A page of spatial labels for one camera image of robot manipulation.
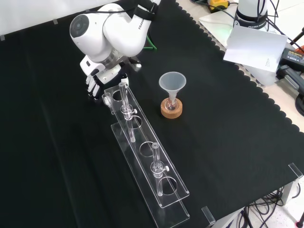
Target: white paper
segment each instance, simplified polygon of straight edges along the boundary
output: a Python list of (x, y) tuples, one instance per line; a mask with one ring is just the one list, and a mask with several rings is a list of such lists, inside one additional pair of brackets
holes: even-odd
[(224, 60), (276, 72), (286, 42), (287, 36), (235, 26)]

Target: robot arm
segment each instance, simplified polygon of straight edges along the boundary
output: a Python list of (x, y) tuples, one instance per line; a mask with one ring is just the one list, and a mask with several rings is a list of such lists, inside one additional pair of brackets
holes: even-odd
[[(123, 10), (119, 5), (108, 4), (105, 7), (112, 7), (115, 11)], [(131, 19), (127, 13), (113, 14), (104, 24), (103, 32), (109, 43), (120, 53), (127, 57), (133, 57), (140, 53), (145, 41), (150, 20), (142, 19), (134, 15)]]
[[(138, 8), (148, 12), (140, 5)], [(98, 11), (122, 10), (121, 6), (110, 3)], [(136, 56), (145, 44), (150, 24), (150, 20), (138, 15), (131, 19), (125, 12), (90, 13), (79, 15), (72, 21), (70, 34), (74, 43), (90, 60), (101, 62), (110, 55), (112, 47), (123, 56)]]
[(107, 4), (98, 11), (102, 13), (81, 14), (74, 18), (70, 35), (78, 48), (86, 54), (80, 66), (87, 75), (88, 93), (94, 99), (99, 90), (119, 77), (128, 82), (120, 73), (120, 62), (134, 57), (142, 50), (155, 9), (161, 0), (141, 0), (131, 19), (117, 4)]

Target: clear acrylic rack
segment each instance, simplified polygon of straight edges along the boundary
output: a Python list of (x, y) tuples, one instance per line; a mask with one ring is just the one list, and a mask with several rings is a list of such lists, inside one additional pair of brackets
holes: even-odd
[(181, 201), (189, 191), (130, 88), (120, 83), (106, 89), (103, 98), (118, 120), (111, 128), (157, 227), (189, 219)]

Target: test tube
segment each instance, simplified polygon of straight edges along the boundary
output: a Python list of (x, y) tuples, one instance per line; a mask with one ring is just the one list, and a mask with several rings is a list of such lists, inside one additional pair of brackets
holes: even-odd
[(156, 142), (152, 144), (153, 168), (158, 170), (161, 167), (160, 145)]
[(135, 142), (135, 135), (134, 135), (134, 129), (133, 129), (133, 124), (132, 124), (132, 117), (130, 120), (127, 120), (127, 128), (130, 136), (131, 142)]
[(135, 142), (135, 135), (134, 135), (134, 129), (132, 124), (132, 110), (130, 109), (128, 97), (127, 97), (127, 91), (125, 89), (125, 83), (121, 82), (118, 84), (120, 96), (122, 97), (123, 102), (123, 115), (126, 120), (126, 125), (128, 128), (129, 136), (131, 142)]
[(163, 166), (161, 163), (161, 155), (160, 155), (160, 145), (156, 142), (152, 144), (152, 151), (153, 151), (153, 172), (154, 177), (156, 178), (156, 191), (157, 195), (162, 196), (162, 170)]
[(122, 97), (122, 102), (123, 102), (124, 118), (126, 120), (129, 120), (132, 118), (132, 113), (131, 113), (129, 102), (128, 102), (127, 91), (125, 89), (125, 83), (121, 82), (118, 84), (118, 86), (119, 86), (119, 90), (120, 90), (120, 96)]

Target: wooden stand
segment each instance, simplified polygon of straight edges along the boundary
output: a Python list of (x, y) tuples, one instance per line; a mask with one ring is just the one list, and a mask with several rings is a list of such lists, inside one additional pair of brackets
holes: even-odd
[(171, 110), (166, 109), (166, 107), (165, 107), (166, 100), (167, 100), (167, 98), (164, 99), (161, 103), (161, 114), (168, 119), (175, 119), (175, 118), (179, 117), (182, 113), (182, 102), (176, 98), (177, 103), (178, 103), (178, 108), (171, 111)]

